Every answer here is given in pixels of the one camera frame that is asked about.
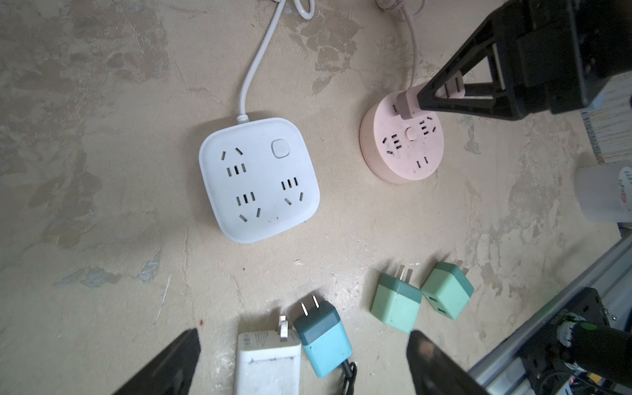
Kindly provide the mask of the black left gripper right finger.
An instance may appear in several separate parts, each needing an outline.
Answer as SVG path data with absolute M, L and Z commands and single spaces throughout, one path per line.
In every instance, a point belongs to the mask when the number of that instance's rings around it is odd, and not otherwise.
M 488 394 L 421 331 L 410 333 L 407 360 L 416 394 Z

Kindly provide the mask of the green charger plug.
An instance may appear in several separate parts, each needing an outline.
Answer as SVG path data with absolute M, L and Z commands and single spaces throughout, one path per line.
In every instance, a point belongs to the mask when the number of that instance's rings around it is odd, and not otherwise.
M 410 284 L 412 269 L 401 265 L 396 276 L 383 273 L 375 293 L 371 314 L 380 322 L 409 334 L 415 326 L 423 293 Z
M 437 263 L 421 288 L 431 307 L 456 320 L 472 298 L 474 287 L 459 266 Z

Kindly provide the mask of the pink charger plug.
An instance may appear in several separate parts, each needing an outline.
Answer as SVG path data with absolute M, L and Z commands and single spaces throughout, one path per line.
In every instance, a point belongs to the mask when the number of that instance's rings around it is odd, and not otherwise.
M 402 119 L 416 119 L 421 115 L 432 112 L 429 105 L 424 109 L 420 106 L 417 95 L 426 87 L 426 84 L 410 87 L 406 91 L 399 93 L 396 97 L 396 112 Z M 434 91 L 431 91 L 432 99 L 463 99 L 466 95 L 465 84 L 462 73 L 457 71 L 445 84 Z

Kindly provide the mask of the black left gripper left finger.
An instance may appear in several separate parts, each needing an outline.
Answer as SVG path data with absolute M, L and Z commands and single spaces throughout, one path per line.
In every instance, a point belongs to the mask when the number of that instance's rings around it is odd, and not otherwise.
M 115 394 L 187 395 L 200 354 L 198 330 L 185 330 Z

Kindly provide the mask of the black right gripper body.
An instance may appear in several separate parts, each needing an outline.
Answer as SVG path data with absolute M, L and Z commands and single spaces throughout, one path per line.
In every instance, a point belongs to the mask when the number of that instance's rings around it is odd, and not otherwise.
M 515 119 L 585 108 L 631 69 L 629 1 L 508 1 L 497 16 Z

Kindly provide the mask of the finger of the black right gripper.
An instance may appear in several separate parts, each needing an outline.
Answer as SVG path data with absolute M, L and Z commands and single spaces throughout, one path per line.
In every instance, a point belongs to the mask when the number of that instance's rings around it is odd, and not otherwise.
M 513 59 L 464 59 L 446 65 L 416 100 L 422 110 L 520 120 L 527 90 L 523 65 Z

